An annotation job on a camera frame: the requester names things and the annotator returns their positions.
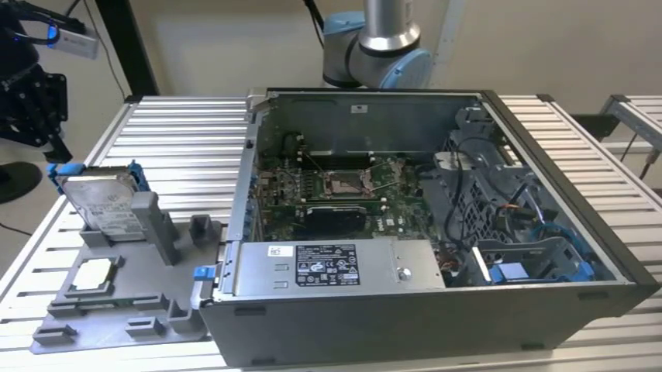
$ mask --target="black cable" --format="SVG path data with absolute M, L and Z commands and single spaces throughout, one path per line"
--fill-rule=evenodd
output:
M 310 14 L 310 17 L 313 18 L 313 28 L 315 29 L 315 35 L 318 36 L 319 46 L 323 49 L 325 48 L 325 41 L 322 41 L 322 35 L 319 34 L 318 24 L 315 23 L 315 17 L 313 16 L 313 14 Z
M 20 229 L 16 229 L 16 228 L 14 228 L 14 227 L 10 227 L 10 226 L 7 226 L 7 225 L 6 225 L 4 223 L 2 223 L 2 222 L 0 222 L 0 227 L 3 227 L 4 229 L 7 229 L 7 230 L 10 230 L 10 231 L 14 231 L 15 233 L 20 233 L 20 234 L 23 234 L 23 235 L 32 236 L 32 234 L 31 234 L 30 232 L 23 231 L 23 230 L 20 230 Z
M 633 143 L 634 143 L 636 139 L 637 139 L 637 133 L 634 133 L 633 139 L 630 139 L 630 143 L 628 144 L 628 146 L 625 148 L 624 155 L 621 156 L 621 161 L 625 160 L 625 157 L 626 157 L 628 153 L 630 152 L 630 147 L 633 147 Z
M 463 172 L 463 169 L 462 169 L 462 161 L 459 159 L 459 154 L 461 153 L 465 153 L 465 151 L 461 150 L 461 147 L 465 144 L 465 142 L 466 141 L 470 141 L 470 140 L 483 141 L 483 142 L 490 143 L 493 146 L 497 146 L 497 144 L 491 140 L 489 140 L 489 139 L 486 139 L 483 137 L 477 137 L 477 136 L 471 136 L 471 137 L 465 138 L 458 143 L 458 145 L 455 146 L 454 153 L 455 153 L 455 159 L 458 160 L 458 182 L 457 182 L 457 185 L 455 185 L 455 194 L 453 196 L 451 208 L 449 210 L 449 214 L 446 215 L 446 219 L 443 221 L 443 233 L 446 234 L 449 240 L 451 240 L 451 242 L 454 242 L 455 245 L 458 245 L 461 248 L 463 248 L 463 246 L 465 246 L 465 244 L 462 242 L 462 236 L 461 236 L 461 239 L 453 238 L 451 235 L 450 235 L 449 227 L 450 227 L 450 222 L 451 222 L 453 214 L 455 212 L 455 209 L 458 208 L 459 197 L 461 197 L 461 194 L 462 194 L 462 183 L 463 183 L 463 173 L 465 172 Z
M 319 45 L 322 46 L 323 49 L 325 41 L 322 41 L 322 35 L 319 34 L 319 32 L 325 31 L 325 19 L 322 18 L 322 14 L 319 13 L 315 0 L 303 0 L 303 3 L 309 8 L 310 19 L 313 20 L 313 27 L 315 28 L 315 35 L 318 36 Z
M 640 174 L 641 180 L 644 180 L 644 177 L 648 175 L 649 169 L 650 169 L 650 163 L 646 163 L 646 165 L 644 166 L 644 170 L 641 171 L 641 174 Z
M 92 16 L 92 11 L 90 10 L 90 6 L 87 5 L 87 0 L 83 0 L 83 5 L 86 6 L 87 15 L 90 17 L 90 21 L 92 22 L 92 27 L 95 28 L 95 33 L 96 36 L 99 37 L 99 42 L 102 43 L 103 50 L 106 51 L 106 60 L 108 61 L 108 66 L 111 67 L 112 78 L 118 83 L 118 88 L 120 89 L 122 92 L 122 100 L 124 101 L 124 98 L 127 97 L 127 93 L 124 92 L 124 88 L 122 87 L 120 80 L 118 79 L 118 74 L 115 74 L 115 68 L 112 67 L 112 62 L 111 62 L 111 54 L 108 52 L 108 48 L 106 47 L 104 38 L 102 37 L 102 34 L 99 33 L 99 29 L 96 28 L 96 22 Z
M 303 0 L 303 4 L 309 8 L 310 16 L 313 17 L 313 22 L 317 23 L 319 29 L 325 30 L 325 17 L 322 17 L 322 13 L 319 13 L 318 5 L 315 4 L 315 0 Z
M 74 12 L 74 9 L 76 8 L 76 6 L 79 5 L 80 3 L 80 0 L 74 0 L 72 4 L 70 5 L 70 7 L 67 8 L 67 11 L 64 12 L 64 15 L 68 17 L 71 15 L 71 12 Z

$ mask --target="cable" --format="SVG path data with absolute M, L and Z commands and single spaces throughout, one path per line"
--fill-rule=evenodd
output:
M 112 78 L 118 83 L 118 88 L 120 89 L 122 92 L 122 100 L 124 101 L 124 98 L 127 97 L 127 93 L 124 92 L 124 88 L 122 87 L 120 80 L 118 79 L 118 74 L 115 74 L 115 68 L 112 67 L 112 62 L 111 62 L 111 54 L 108 52 L 108 48 L 106 47 L 104 38 L 102 38 L 102 34 L 99 33 L 99 29 L 96 28 L 96 22 L 92 16 L 92 11 L 90 10 L 90 6 L 87 5 L 87 0 L 83 0 L 83 5 L 86 6 L 87 15 L 90 17 L 90 21 L 92 22 L 92 27 L 95 28 L 95 33 L 96 36 L 99 37 L 99 42 L 102 43 L 103 50 L 106 51 L 106 60 L 108 61 L 108 66 L 111 67 Z
M 315 0 L 303 0 L 303 4 L 309 8 L 310 16 L 313 16 L 313 22 L 317 23 L 321 29 L 325 29 L 325 17 L 322 17 L 322 13 L 319 13 Z
M 644 170 L 641 171 L 641 174 L 640 174 L 641 180 L 644 180 L 644 177 L 648 175 L 649 169 L 650 169 L 650 163 L 646 163 L 646 165 L 644 166 Z
M 313 19 L 313 28 L 315 29 L 315 35 L 318 36 L 319 46 L 323 49 L 325 48 L 325 41 L 322 41 L 322 35 L 319 34 L 318 24 L 315 23 L 315 17 L 313 16 L 313 13 L 310 14 L 310 18 Z
M 483 137 L 475 137 L 475 136 L 465 138 L 455 146 L 454 153 L 455 153 L 455 159 L 458 160 L 458 182 L 455 185 L 455 194 L 453 195 L 451 208 L 449 210 L 449 214 L 446 215 L 446 219 L 443 221 L 443 233 L 446 234 L 450 241 L 454 242 L 455 245 L 458 245 L 459 247 L 463 247 L 463 245 L 465 245 L 462 242 L 462 236 L 461 236 L 461 239 L 453 238 L 450 231 L 449 231 L 449 227 L 450 227 L 450 223 L 451 223 L 453 214 L 455 212 L 455 209 L 458 208 L 459 197 L 461 197 L 461 193 L 462 193 L 462 183 L 463 183 L 465 170 L 462 169 L 462 161 L 459 159 L 459 154 L 463 153 L 465 155 L 471 157 L 471 155 L 469 155 L 465 151 L 461 150 L 461 147 L 465 144 L 465 142 L 470 141 L 470 140 L 485 141 L 487 143 L 491 143 L 494 146 L 497 146 L 494 144 L 494 142 L 490 141 L 489 139 L 486 139 Z
M 0 227 L 3 227 L 4 229 L 10 230 L 10 231 L 14 231 L 15 233 L 20 233 L 23 235 L 27 235 L 27 236 L 32 236 L 32 234 L 27 231 L 23 231 L 20 229 L 15 229 L 14 227 L 10 227 L 7 226 L 4 223 L 0 222 Z
M 582 244 L 582 242 L 579 241 L 579 239 L 577 238 L 577 235 L 573 233 L 573 231 L 570 231 L 569 229 L 566 229 L 565 227 L 562 227 L 561 225 L 557 225 L 555 223 L 553 222 L 547 222 L 547 223 L 543 223 L 542 225 L 539 225 L 538 227 L 535 227 L 533 230 L 531 230 L 531 240 L 534 241 L 538 241 L 538 232 L 542 230 L 542 229 L 547 229 L 547 228 L 553 228 L 553 229 L 557 229 L 558 231 L 561 231 L 563 234 L 566 234 L 566 236 L 570 238 L 571 242 L 573 242 L 573 246 L 575 247 L 577 250 L 581 250 L 581 253 L 589 253 L 585 245 Z
M 310 19 L 313 19 L 313 27 L 315 28 L 315 34 L 318 36 L 319 45 L 322 49 L 325 48 L 325 41 L 322 41 L 322 35 L 319 32 L 325 31 L 325 18 L 319 13 L 318 5 L 315 4 L 315 0 L 303 0 L 303 4 L 309 8 Z
M 74 12 L 74 9 L 76 8 L 76 6 L 79 5 L 80 3 L 80 0 L 74 0 L 72 4 L 70 5 L 70 7 L 67 8 L 67 11 L 64 12 L 64 15 L 68 17 L 71 16 L 71 12 Z
M 625 148 L 624 155 L 621 155 L 621 161 L 625 160 L 625 157 L 626 157 L 628 153 L 630 152 L 630 147 L 633 147 L 633 143 L 634 143 L 636 139 L 637 139 L 637 133 L 634 133 L 633 139 L 630 139 L 630 143 L 628 144 L 628 146 Z

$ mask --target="gray case exterior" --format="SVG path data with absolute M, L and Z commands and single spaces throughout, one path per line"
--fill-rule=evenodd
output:
M 266 96 L 277 98 L 281 94 L 318 91 L 343 94 L 319 89 L 274 89 Z M 621 280 L 445 288 L 443 282 L 439 285 L 426 276 L 430 256 L 417 253 L 406 258 L 403 265 L 411 268 L 411 285 L 402 285 L 398 282 L 398 269 L 402 268 L 398 252 L 405 248 L 419 252 L 417 241 L 393 244 L 354 240 L 361 285 L 299 288 L 294 267 L 290 271 L 277 270 L 278 264 L 293 265 L 297 261 L 291 257 L 270 257 L 270 243 L 246 243 L 251 225 L 244 218 L 255 207 L 250 188 L 255 182 L 251 168 L 256 146 L 252 143 L 263 115 L 258 112 L 248 127 L 251 145 L 242 154 L 222 280 L 218 288 L 200 292 L 200 297 L 207 298 L 200 304 L 200 314 L 228 366 L 410 360 L 547 350 L 590 321 L 624 315 L 660 289 L 494 92 L 401 93 L 403 99 L 438 93 L 481 96 L 497 112 L 495 119 L 514 133 L 541 170 L 539 176 L 550 180 L 553 189 L 614 262 Z M 349 94 L 374 95 L 370 98 L 375 99 L 379 96 L 379 92 L 371 90 Z M 299 243 L 272 244 L 297 246 Z M 281 281 L 289 282 L 287 288 L 277 288 L 274 283 Z

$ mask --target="aluminum table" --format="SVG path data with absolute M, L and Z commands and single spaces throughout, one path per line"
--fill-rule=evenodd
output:
M 662 201 L 549 99 L 506 105 L 618 236 L 662 281 Z M 146 97 L 124 104 L 88 165 L 136 159 L 175 220 L 230 216 L 246 132 L 244 98 Z M 32 355 L 32 332 L 71 268 L 83 222 L 60 197 L 0 280 L 0 368 L 10 370 L 228 370 L 214 342 Z M 624 317 L 598 319 L 555 350 L 323 366 L 298 371 L 662 370 L 662 292 Z

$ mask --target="blue latch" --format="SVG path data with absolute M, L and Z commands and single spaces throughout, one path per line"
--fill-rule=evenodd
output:
M 216 267 L 214 266 L 198 266 L 194 269 L 194 280 L 195 281 L 214 281 L 216 278 Z
M 55 184 L 58 193 L 64 194 L 63 187 L 58 183 L 56 176 L 78 176 L 86 170 L 86 165 L 83 163 L 68 163 L 63 164 L 60 169 L 58 169 L 58 164 L 50 164 L 46 166 L 46 171 L 48 173 L 48 179 Z

